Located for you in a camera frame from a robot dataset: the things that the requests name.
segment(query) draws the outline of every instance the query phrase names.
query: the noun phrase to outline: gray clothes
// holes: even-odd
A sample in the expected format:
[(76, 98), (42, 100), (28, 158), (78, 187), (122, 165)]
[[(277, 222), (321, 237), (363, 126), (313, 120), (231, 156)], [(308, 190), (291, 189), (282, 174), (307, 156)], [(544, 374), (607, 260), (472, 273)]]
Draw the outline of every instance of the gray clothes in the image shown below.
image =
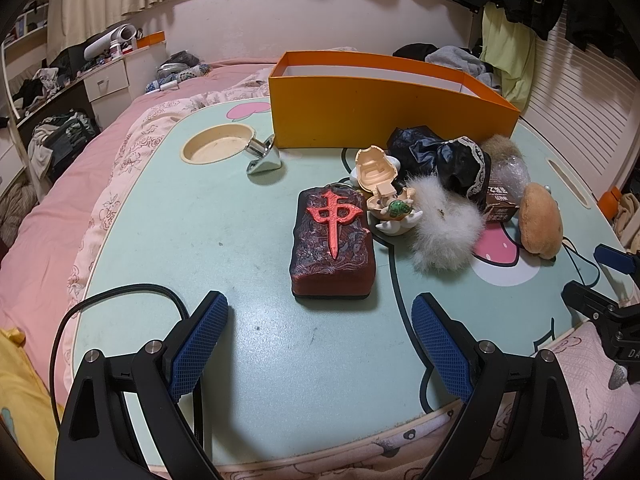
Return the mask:
[(471, 77), (478, 79), (493, 90), (500, 92), (500, 78), (491, 72), (486, 71), (484, 63), (473, 54), (469, 54), (465, 50), (456, 46), (443, 46), (436, 50), (433, 54), (429, 54), (424, 58), (427, 63), (433, 63), (448, 68), (455, 68), (468, 73)]

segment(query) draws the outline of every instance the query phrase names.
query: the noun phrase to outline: screw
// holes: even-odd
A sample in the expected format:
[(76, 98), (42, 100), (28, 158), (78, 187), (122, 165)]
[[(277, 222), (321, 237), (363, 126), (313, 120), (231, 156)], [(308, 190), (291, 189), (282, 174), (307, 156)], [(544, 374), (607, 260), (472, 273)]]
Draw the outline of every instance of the screw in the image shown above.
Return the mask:
[(485, 354), (492, 354), (495, 352), (495, 345), (491, 341), (481, 341), (478, 343), (478, 346)]
[(546, 348), (540, 351), (540, 357), (542, 357), (547, 363), (552, 363), (556, 358), (554, 353)]
[(98, 357), (100, 357), (99, 350), (89, 350), (86, 354), (84, 354), (84, 360), (88, 363), (93, 363)]
[(148, 354), (155, 354), (159, 352), (162, 348), (162, 341), (158, 341), (158, 339), (154, 339), (153, 341), (149, 341), (145, 345), (145, 352)]

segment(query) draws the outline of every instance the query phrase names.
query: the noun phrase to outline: orange box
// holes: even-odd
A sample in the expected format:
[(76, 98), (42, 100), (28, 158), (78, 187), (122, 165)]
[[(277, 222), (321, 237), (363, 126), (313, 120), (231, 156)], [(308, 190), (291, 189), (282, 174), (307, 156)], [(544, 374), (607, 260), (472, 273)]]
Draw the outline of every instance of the orange box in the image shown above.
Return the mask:
[(145, 46), (160, 43), (161, 41), (164, 41), (164, 30), (144, 36), (143, 38), (140, 38), (136, 44), (138, 48), (143, 48)]
[(361, 52), (287, 52), (269, 77), (280, 148), (386, 148), (395, 128), (510, 137), (520, 111), (460, 70)]

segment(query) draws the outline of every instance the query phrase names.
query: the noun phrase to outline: brown plush toy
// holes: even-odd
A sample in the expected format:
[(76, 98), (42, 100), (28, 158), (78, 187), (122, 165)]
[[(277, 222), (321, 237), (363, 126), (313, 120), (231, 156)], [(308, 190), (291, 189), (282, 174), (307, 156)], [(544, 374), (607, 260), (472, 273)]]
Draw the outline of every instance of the brown plush toy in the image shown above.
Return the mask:
[(527, 184), (518, 213), (520, 241), (524, 248), (550, 260), (562, 247), (562, 218), (558, 204), (544, 187)]

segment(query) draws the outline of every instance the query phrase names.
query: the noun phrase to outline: red chinese character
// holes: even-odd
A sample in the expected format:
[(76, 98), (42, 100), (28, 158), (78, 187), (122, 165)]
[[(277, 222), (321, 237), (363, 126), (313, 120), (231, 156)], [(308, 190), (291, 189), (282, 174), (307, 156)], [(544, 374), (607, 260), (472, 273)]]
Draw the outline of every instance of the red chinese character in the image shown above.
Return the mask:
[[(322, 193), (326, 198), (325, 207), (307, 207), (306, 210), (311, 213), (313, 219), (319, 224), (327, 224), (329, 229), (329, 250), (334, 260), (338, 257), (338, 224), (350, 224), (354, 218), (362, 213), (362, 209), (353, 204), (338, 204), (339, 199), (348, 200), (345, 196), (336, 195), (330, 189)], [(348, 213), (345, 216), (338, 216), (340, 209), (346, 209)], [(321, 213), (327, 211), (327, 216), (321, 216)]]

